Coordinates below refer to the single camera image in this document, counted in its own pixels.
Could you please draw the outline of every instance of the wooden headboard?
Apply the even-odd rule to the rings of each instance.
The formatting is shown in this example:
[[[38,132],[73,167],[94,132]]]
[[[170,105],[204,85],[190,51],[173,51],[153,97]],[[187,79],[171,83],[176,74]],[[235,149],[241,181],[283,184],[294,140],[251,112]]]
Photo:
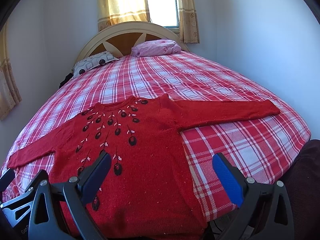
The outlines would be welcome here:
[[[131,54],[131,48],[145,41],[170,39],[183,50],[189,51],[179,37],[168,29],[148,22],[125,22],[108,27],[94,36],[81,50],[76,62],[103,51],[110,51],[115,57]]]

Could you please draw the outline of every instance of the sweater collar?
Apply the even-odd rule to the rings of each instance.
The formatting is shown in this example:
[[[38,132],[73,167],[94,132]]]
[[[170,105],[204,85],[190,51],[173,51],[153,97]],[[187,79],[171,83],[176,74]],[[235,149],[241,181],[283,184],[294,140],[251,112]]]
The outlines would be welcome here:
[[[96,103],[94,106],[95,109],[101,110],[101,111],[115,111],[123,108],[124,106],[127,106],[130,104],[130,102],[135,100],[135,96],[129,96],[126,100],[122,102],[115,102],[111,104],[101,104],[101,103]]]

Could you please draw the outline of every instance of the plaid bedsheet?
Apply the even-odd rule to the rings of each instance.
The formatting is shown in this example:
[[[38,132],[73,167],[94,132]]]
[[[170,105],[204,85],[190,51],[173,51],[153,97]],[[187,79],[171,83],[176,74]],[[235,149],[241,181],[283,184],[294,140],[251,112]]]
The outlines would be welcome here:
[[[239,73],[187,52],[146,58],[129,55],[91,70],[59,89],[21,131],[8,156],[97,102],[122,101],[130,95],[156,98],[164,93],[173,100],[269,99],[281,110],[280,115],[264,119],[206,126],[181,133],[194,194],[207,221],[236,207],[212,169],[214,153],[222,152],[245,176],[273,183],[310,139],[305,121],[289,105]],[[16,178],[3,194],[4,201],[23,193],[40,169],[50,172],[53,162],[54,156],[49,155],[16,169]]]

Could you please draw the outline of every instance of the silver bolt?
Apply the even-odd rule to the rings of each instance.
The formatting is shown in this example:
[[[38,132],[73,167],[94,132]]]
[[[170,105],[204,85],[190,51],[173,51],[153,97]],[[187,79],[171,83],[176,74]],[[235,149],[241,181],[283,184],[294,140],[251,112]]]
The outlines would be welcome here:
[[[42,180],[42,181],[40,182],[40,185],[41,185],[41,186],[45,186],[45,185],[47,185],[47,183],[48,183],[48,182],[44,179],[44,180]]]
[[[69,179],[69,182],[73,183],[76,182],[78,180],[78,178],[76,176],[73,176]]]
[[[283,182],[280,181],[280,180],[277,181],[277,185],[278,185],[279,187],[283,187],[283,186],[284,186]]]
[[[254,178],[252,178],[252,177],[247,177],[247,182],[250,183],[250,184],[253,184],[253,183],[255,183],[256,181],[255,181]]]

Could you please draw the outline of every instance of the dark trousers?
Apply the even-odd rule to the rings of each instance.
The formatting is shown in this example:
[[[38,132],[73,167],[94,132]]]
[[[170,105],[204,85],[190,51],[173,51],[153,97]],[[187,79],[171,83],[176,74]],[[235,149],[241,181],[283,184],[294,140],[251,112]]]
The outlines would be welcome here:
[[[320,239],[320,140],[308,141],[280,180],[290,199],[294,239]]]

